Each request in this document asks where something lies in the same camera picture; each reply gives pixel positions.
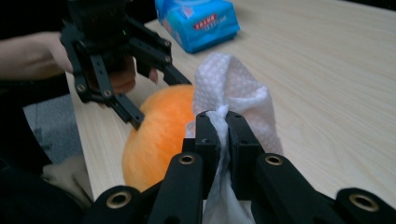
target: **white towel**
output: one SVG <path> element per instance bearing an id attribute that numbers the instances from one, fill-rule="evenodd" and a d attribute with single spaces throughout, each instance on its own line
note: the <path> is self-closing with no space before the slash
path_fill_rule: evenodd
<path id="1" fill-rule="evenodd" d="M 249 203 L 241 203 L 231 188 L 227 146 L 228 111 L 241 114 L 266 152 L 282 154 L 276 135 L 272 99 L 268 89 L 249 73 L 233 55 L 214 52 L 206 57 L 195 73 L 193 112 L 209 110 L 221 143 L 220 163 L 205 204 L 203 223 L 254 223 Z M 186 128 L 186 137 L 195 137 L 195 121 Z"/>

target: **tissue box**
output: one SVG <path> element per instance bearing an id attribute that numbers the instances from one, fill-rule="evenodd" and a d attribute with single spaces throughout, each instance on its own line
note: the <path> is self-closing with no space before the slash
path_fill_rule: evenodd
<path id="1" fill-rule="evenodd" d="M 231 2 L 222 0 L 155 0 L 158 20 L 188 53 L 236 36 L 240 29 Z"/>

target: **table surface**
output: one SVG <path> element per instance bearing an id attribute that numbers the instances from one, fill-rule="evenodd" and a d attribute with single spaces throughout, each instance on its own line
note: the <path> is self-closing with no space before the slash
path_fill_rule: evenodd
<path id="1" fill-rule="evenodd" d="M 188 54 L 173 42 L 175 67 L 192 82 L 212 51 L 231 53 L 273 97 L 287 157 L 332 198 L 357 187 L 396 207 L 396 13 L 336 0 L 233 0 L 234 40 Z M 121 155 L 132 129 L 110 108 L 83 104 L 68 75 L 94 197 L 123 185 Z M 157 86 L 138 76 L 140 105 Z"/>

